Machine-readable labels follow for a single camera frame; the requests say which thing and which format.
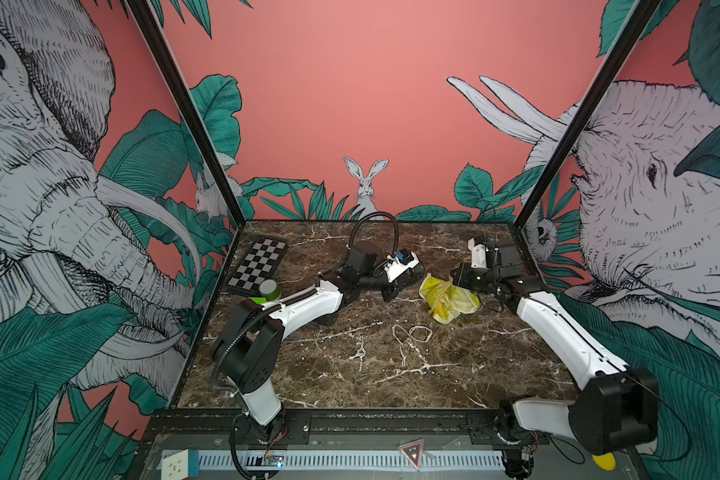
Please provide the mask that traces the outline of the yellow green patterned towel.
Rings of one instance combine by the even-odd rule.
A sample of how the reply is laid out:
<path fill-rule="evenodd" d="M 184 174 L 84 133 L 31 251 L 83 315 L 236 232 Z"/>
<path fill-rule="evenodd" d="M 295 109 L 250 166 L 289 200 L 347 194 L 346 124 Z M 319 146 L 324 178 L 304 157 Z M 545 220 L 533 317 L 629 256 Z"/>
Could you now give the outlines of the yellow green patterned towel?
<path fill-rule="evenodd" d="M 456 286 L 451 278 L 442 280 L 427 274 L 418 293 L 427 302 L 429 315 L 443 325 L 450 324 L 462 314 L 475 313 L 480 308 L 478 297 Z"/>

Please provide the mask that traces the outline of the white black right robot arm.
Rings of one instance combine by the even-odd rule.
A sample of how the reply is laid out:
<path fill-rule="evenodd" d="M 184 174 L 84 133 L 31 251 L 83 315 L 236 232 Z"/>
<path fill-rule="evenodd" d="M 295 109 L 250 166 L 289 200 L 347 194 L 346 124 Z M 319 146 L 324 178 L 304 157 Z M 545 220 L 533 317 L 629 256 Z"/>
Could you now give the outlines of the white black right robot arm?
<path fill-rule="evenodd" d="M 579 391 L 573 401 L 528 397 L 505 403 L 497 430 L 506 442 L 525 432 L 576 440 L 603 455 L 647 444 L 658 435 L 658 381 L 632 368 L 596 340 L 536 276 L 525 275 L 513 243 L 469 240 L 471 259 L 452 272 L 454 283 L 494 296 L 529 325 L 564 363 Z"/>

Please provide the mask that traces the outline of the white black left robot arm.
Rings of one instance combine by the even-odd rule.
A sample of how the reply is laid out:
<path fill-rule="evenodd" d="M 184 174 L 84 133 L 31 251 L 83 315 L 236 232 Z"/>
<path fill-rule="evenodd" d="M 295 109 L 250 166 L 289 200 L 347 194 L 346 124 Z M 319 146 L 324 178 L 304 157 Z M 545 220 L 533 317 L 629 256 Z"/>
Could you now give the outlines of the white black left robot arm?
<path fill-rule="evenodd" d="M 210 350 L 212 387 L 237 395 L 249 419 L 270 426 L 282 411 L 270 377 L 289 335 L 337 315 L 364 292 L 378 292 L 389 302 L 423 275 L 424 266 L 411 250 L 404 248 L 380 260 L 374 246 L 361 241 L 336 267 L 318 274 L 310 287 L 263 304 L 241 302 Z"/>

